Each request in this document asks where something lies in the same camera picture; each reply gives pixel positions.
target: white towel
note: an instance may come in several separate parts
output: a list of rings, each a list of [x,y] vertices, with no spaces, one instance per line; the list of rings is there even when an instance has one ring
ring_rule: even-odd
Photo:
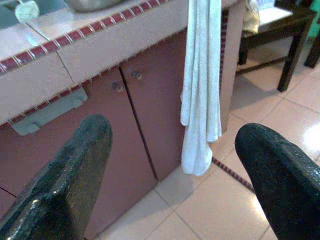
[[[221,0],[189,0],[188,14],[180,118],[186,127],[182,169],[200,176],[212,161],[209,143],[221,136]]]

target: cabinet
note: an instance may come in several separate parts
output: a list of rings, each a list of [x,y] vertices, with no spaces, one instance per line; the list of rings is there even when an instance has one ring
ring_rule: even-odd
[[[123,88],[117,92],[117,83]],[[99,196],[85,237],[93,239],[155,185],[149,160],[123,86],[119,69],[104,74],[84,87],[88,100],[39,131],[20,136],[11,128],[0,131],[0,186],[18,195],[61,146],[81,120],[102,114],[111,123],[113,145]]]
[[[181,163],[180,123],[186,31],[121,65],[124,80],[159,180]]]
[[[0,219],[9,210],[16,198],[0,188]]]

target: tile floor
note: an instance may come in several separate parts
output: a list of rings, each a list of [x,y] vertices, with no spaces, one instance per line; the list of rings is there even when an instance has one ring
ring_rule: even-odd
[[[285,39],[252,50],[248,65],[286,54]],[[234,140],[245,123],[280,132],[320,163],[320,64],[303,66],[306,45],[289,89],[277,91],[283,64],[237,77],[228,131],[211,145],[214,155],[250,181]],[[173,171],[97,240],[275,240],[256,196],[212,165],[201,176]]]

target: tiled countertop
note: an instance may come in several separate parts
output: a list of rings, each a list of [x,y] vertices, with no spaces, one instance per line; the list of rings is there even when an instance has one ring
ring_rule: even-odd
[[[222,0],[222,8],[235,2]],[[90,13],[66,7],[0,30],[0,125],[18,122],[187,24],[188,0],[127,0]]]

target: metal sink basin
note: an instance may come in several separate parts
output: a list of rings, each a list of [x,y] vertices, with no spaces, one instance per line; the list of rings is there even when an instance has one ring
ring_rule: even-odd
[[[124,0],[64,0],[70,8],[79,12],[90,12],[109,8]]]

